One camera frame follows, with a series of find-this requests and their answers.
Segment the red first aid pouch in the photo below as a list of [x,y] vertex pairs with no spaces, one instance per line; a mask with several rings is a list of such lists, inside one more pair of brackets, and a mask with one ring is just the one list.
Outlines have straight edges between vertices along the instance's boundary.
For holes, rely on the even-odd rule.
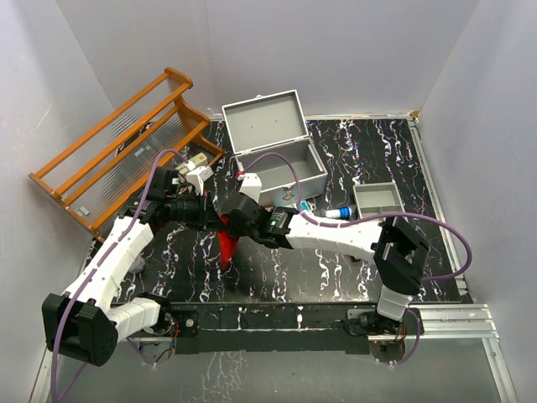
[[223,227],[217,231],[221,249],[221,267],[227,270],[242,236],[240,228],[226,214],[220,216]]

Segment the grey plastic tray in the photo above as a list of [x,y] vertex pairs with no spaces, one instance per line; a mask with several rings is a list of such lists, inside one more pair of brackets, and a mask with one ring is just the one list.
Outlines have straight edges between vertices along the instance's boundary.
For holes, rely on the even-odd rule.
[[358,184],[353,186],[352,191],[359,218],[404,211],[399,189],[393,181]]

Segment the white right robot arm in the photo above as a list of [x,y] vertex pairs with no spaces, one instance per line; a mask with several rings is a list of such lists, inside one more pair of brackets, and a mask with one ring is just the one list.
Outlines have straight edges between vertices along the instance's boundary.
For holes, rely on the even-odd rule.
[[420,291],[430,247],[403,217],[344,224],[293,207],[268,210],[238,192],[223,203],[221,218],[227,227],[220,233],[224,263],[238,239],[248,237],[269,249],[322,249],[374,265],[383,283],[374,311],[344,321],[355,335],[398,334]]

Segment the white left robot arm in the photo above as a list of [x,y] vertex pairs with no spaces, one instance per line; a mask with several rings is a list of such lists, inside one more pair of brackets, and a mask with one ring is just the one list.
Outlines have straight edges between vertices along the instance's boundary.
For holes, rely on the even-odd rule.
[[158,168],[147,191],[134,192],[120,208],[112,230],[92,261],[60,295],[42,305],[45,339],[54,358],[61,355],[104,365],[117,344],[146,330],[163,335],[174,326],[168,298],[144,292],[121,306],[112,301],[126,274],[141,267],[140,254],[169,222],[196,231],[219,231],[219,218],[204,185],[210,166],[185,175]]

